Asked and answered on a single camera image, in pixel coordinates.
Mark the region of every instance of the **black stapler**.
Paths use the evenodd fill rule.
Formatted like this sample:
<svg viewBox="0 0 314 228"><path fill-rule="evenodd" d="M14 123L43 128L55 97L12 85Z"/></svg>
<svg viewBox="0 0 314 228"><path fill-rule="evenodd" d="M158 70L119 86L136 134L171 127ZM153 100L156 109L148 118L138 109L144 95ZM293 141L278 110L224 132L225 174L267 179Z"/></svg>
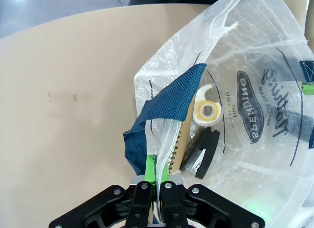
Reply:
<svg viewBox="0 0 314 228"><path fill-rule="evenodd" d="M197 141L195 147L187 155L180 166L181 171L190 171L196 178L203 179L216 152L220 132L207 127Z"/></svg>

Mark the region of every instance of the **gray floor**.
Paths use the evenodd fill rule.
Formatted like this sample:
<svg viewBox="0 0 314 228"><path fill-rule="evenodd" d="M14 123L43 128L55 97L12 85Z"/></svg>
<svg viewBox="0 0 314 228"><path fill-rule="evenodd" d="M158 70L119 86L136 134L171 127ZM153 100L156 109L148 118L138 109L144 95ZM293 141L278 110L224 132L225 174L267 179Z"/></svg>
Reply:
<svg viewBox="0 0 314 228"><path fill-rule="evenodd" d="M0 38L62 17L128 5L130 0L0 0Z"/></svg>

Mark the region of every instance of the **clear plastic bag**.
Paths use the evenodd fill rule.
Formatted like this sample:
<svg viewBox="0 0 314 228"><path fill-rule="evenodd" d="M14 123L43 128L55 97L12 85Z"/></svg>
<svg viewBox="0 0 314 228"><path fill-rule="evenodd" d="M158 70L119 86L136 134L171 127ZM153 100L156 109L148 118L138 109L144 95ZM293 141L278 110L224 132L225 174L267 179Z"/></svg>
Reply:
<svg viewBox="0 0 314 228"><path fill-rule="evenodd" d="M313 98L304 96L300 62L314 60L283 0L220 0L170 38L134 78L137 111L190 68L207 63L223 120L216 154L203 180L180 173L286 227L313 184ZM146 124L147 153L156 154L157 181L180 129L178 121ZM191 136L199 131L195 123Z"/></svg>

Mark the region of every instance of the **blue mesh fabric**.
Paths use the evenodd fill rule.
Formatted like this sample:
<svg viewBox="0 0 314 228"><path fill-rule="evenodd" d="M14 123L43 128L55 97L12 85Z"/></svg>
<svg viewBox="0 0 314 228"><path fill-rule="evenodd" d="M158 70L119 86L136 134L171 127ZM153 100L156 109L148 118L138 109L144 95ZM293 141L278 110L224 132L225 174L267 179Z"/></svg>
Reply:
<svg viewBox="0 0 314 228"><path fill-rule="evenodd" d="M146 135L145 123L152 119L184 121L189 105L200 83L206 64L197 64L146 101L133 127L123 134L125 157L137 175L145 174Z"/></svg>

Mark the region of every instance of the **table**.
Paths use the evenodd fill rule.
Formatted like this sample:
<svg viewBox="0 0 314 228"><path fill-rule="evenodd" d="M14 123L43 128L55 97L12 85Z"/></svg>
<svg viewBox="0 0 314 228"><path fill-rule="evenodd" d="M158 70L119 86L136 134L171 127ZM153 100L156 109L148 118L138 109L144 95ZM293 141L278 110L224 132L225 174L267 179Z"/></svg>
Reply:
<svg viewBox="0 0 314 228"><path fill-rule="evenodd" d="M100 10L0 40L0 227L44 228L135 176L133 77L207 6Z"/></svg>

